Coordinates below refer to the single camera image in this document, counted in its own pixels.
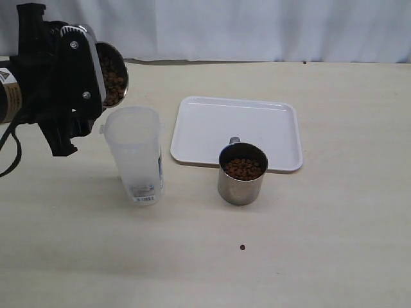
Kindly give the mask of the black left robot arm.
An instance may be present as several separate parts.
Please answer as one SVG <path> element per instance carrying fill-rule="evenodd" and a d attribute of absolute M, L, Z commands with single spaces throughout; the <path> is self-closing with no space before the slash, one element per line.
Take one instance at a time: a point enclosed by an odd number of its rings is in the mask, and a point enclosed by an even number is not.
<path fill-rule="evenodd" d="M 53 156 L 67 157 L 101 116 L 106 90 L 92 29 L 44 21 L 45 10 L 17 5 L 18 54 L 1 62 L 1 122 L 37 124 Z"/>

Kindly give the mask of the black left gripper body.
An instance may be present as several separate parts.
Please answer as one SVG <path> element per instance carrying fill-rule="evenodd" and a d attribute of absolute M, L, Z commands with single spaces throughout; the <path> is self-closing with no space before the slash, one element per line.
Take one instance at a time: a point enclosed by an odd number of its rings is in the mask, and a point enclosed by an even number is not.
<path fill-rule="evenodd" d="M 103 112 L 105 85 L 96 38 L 86 25 L 44 21 L 44 4 L 17 5 L 18 54 L 11 57 L 26 95 L 21 124 L 37 124 L 55 157 L 77 151 Z"/>

